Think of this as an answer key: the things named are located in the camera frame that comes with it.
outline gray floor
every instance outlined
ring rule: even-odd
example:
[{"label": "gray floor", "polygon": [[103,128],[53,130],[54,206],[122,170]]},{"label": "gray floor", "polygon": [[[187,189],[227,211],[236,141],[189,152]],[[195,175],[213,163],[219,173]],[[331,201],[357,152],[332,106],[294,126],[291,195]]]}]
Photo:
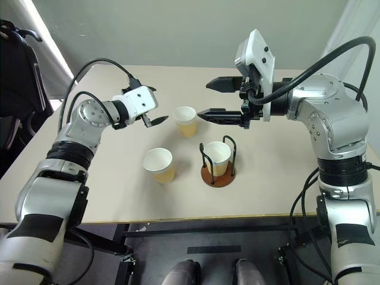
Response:
[{"label": "gray floor", "polygon": [[[200,228],[210,226],[244,226],[268,224],[274,219],[240,219],[220,221],[192,221],[176,223],[133,224],[131,230]],[[82,225],[89,232],[112,238],[116,225]],[[127,244],[134,249],[138,264],[133,285],[161,284],[165,275],[177,262],[190,258],[198,261],[202,268],[202,284],[230,285],[232,283],[233,261],[248,258],[261,271],[266,283],[287,284],[284,268],[278,262],[277,247],[287,243],[286,232],[246,232],[246,233],[185,233],[154,237],[128,239]],[[327,240],[320,241],[322,251],[329,257]],[[223,254],[187,254],[190,246],[239,245],[241,252]],[[319,269],[322,265],[312,245],[299,250],[305,261]],[[65,244],[61,263],[55,277],[59,284],[71,281],[86,266],[88,249]],[[114,284],[119,265],[119,256],[96,252],[90,271],[78,284]],[[323,280],[299,266],[303,284],[322,284]]]}]

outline table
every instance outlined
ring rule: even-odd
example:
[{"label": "table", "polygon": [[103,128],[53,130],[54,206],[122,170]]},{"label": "table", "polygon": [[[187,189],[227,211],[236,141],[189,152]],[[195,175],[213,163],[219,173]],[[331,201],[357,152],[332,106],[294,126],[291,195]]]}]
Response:
[{"label": "table", "polygon": [[[191,68],[128,66],[143,84],[157,89],[159,108],[148,113],[151,119],[171,115],[178,106],[197,111],[210,107],[239,110],[238,94],[218,93],[205,84],[218,76],[239,75],[232,68]],[[276,80],[300,71],[278,70]],[[125,74],[110,65],[95,65],[83,77],[72,95],[81,90],[101,100],[110,100],[128,86]],[[16,222],[17,195],[46,157],[55,137],[58,113],[54,113],[30,141],[0,180],[0,223]],[[200,143],[231,136],[237,144],[236,178],[224,188],[212,188],[201,179]],[[176,177],[158,184],[142,167],[145,152],[164,147],[173,154]],[[369,146],[368,161],[380,159]],[[172,117],[147,129],[142,122],[115,131],[105,129],[99,149],[88,170],[88,205],[83,223],[132,223],[213,219],[226,217],[287,216],[308,174],[316,168],[309,134],[300,122],[272,117],[271,122],[251,122],[249,130],[238,126],[215,125],[198,120],[198,133],[184,138]],[[375,201],[380,207],[380,172],[371,171]],[[306,210],[315,212],[314,185],[306,196]]]}]

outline round wooden base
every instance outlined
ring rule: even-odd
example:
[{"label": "round wooden base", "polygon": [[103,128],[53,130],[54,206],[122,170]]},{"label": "round wooden base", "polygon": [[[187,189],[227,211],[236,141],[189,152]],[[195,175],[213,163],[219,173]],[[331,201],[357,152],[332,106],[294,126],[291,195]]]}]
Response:
[{"label": "round wooden base", "polygon": [[225,174],[223,174],[222,176],[214,176],[214,184],[211,184],[211,173],[208,171],[207,167],[202,166],[201,168],[201,176],[202,176],[203,181],[207,185],[211,187],[216,187],[216,188],[227,186],[229,183],[231,183],[234,180],[236,176],[236,171],[233,176],[231,176],[231,172],[232,172],[232,163],[228,161],[227,170]]}]

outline black chair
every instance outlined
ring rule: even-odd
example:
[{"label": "black chair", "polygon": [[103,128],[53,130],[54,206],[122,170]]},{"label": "black chair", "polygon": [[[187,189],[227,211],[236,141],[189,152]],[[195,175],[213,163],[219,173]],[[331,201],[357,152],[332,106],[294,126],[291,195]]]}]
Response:
[{"label": "black chair", "polygon": [[43,88],[39,64],[24,38],[30,30],[20,30],[1,20],[0,73],[0,177],[53,113]]}]

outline white paper cup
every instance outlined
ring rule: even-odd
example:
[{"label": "white paper cup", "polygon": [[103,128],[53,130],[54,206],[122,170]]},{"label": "white paper cup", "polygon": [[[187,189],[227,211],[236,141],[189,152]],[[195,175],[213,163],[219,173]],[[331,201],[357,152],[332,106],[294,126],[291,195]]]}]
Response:
[{"label": "white paper cup", "polygon": [[[203,152],[207,154],[213,162],[214,176],[222,176],[225,174],[231,156],[230,147],[221,141],[213,141],[204,147]],[[208,159],[205,159],[205,161],[207,169],[211,173]]]},{"label": "white paper cup", "polygon": [[173,156],[165,148],[154,148],[146,153],[142,166],[150,171],[156,181],[167,183],[174,179]]},{"label": "white paper cup", "polygon": [[197,133],[197,112],[189,106],[178,107],[173,111],[178,129],[184,137],[193,137]]}]

